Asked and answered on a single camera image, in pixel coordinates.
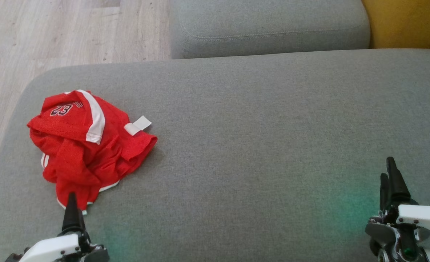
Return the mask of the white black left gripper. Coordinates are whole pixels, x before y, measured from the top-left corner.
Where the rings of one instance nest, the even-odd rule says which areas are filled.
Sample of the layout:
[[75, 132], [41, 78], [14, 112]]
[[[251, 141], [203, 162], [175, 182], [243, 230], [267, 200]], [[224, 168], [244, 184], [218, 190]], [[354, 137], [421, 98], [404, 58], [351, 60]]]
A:
[[57, 237], [37, 242], [19, 255], [19, 262], [109, 261], [108, 249], [91, 242], [74, 192], [68, 195], [61, 233]]

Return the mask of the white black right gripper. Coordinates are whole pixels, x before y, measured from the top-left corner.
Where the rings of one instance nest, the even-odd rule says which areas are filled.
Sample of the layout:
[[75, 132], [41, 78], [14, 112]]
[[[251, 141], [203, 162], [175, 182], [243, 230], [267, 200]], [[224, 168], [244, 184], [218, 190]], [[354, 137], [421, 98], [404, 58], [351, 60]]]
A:
[[411, 194], [392, 156], [380, 174], [379, 214], [365, 227], [378, 262], [430, 262], [430, 206], [411, 205]]

